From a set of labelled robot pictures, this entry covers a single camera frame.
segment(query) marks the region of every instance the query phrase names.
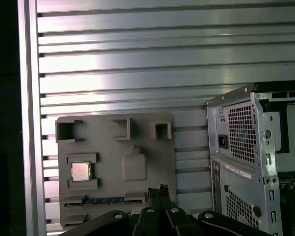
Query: mounting hole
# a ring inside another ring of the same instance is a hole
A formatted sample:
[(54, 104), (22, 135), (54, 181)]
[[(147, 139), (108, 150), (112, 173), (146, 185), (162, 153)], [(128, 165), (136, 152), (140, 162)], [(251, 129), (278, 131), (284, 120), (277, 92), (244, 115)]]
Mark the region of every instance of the mounting hole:
[(224, 185), (224, 191), (226, 192), (226, 193), (228, 193), (228, 185)]
[(269, 139), (270, 137), (271, 137), (271, 131), (270, 130), (265, 130), (264, 132), (263, 132), (263, 136), (264, 136), (264, 138), (265, 139)]
[(253, 212), (254, 212), (254, 214), (255, 214), (256, 217), (260, 217), (261, 216), (261, 210), (260, 210), (259, 207), (254, 206)]

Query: screw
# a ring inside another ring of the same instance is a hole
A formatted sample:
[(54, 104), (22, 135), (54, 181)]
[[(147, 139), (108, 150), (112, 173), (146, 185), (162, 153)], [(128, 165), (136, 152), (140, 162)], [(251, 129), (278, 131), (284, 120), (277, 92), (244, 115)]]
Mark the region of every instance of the screw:
[(206, 219), (213, 219), (214, 218), (214, 215), (212, 215), (210, 213), (207, 213), (207, 214), (205, 214), (205, 218)]
[(121, 214), (116, 214), (116, 215), (114, 215), (114, 218), (120, 219), (120, 218), (122, 218), (122, 215)]
[(171, 210), (171, 212), (172, 212), (172, 213), (178, 213), (178, 212), (179, 212), (179, 209), (178, 209), (178, 208), (173, 208), (173, 209)]

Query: metal frame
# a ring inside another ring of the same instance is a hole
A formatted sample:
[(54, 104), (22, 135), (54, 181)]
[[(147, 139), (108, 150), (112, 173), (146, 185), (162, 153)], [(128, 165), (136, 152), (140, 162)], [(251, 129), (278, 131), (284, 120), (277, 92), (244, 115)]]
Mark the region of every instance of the metal frame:
[(46, 235), (36, 1), (18, 0), (27, 235)]

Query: label sticker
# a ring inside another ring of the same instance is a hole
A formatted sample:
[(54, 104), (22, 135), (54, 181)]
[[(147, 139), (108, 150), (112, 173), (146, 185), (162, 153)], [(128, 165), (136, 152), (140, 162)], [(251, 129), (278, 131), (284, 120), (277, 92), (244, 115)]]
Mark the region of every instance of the label sticker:
[(247, 172), (245, 172), (245, 171), (241, 171), (240, 169), (237, 169), (237, 168), (235, 168), (235, 167), (233, 167), (233, 166), (230, 166), (230, 165), (225, 165), (225, 167), (226, 167), (227, 169), (229, 169), (229, 170), (231, 170), (231, 171), (233, 171), (233, 172), (235, 172), (235, 173), (241, 175), (241, 176), (244, 176), (244, 177), (246, 177), (246, 178), (248, 178), (248, 179), (251, 179), (251, 174), (249, 174), (249, 173), (247, 173)]

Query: metal panel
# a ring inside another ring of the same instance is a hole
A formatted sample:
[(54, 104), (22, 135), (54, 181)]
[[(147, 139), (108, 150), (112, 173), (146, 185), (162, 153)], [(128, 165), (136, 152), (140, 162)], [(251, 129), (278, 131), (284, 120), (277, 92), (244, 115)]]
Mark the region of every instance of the metal panel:
[(178, 203), (199, 213), (212, 208), (204, 102), (295, 79), (295, 0), (18, 1), (28, 235), (62, 230), (58, 117), (171, 111)]
[(161, 7), (195, 7), (195, 6), (219, 6), (260, 3), (284, 3), (286, 0), (38, 0), (38, 12), (62, 12), (62, 11), (87, 11), (87, 10), (113, 10), (136, 8), (161, 8)]
[(295, 7), (72, 14), (38, 18), (38, 32), (295, 22)]
[(44, 57), (40, 73), (176, 67), (237, 63), (295, 61), (295, 45), (247, 45), (245, 47), (170, 49), (124, 53)]

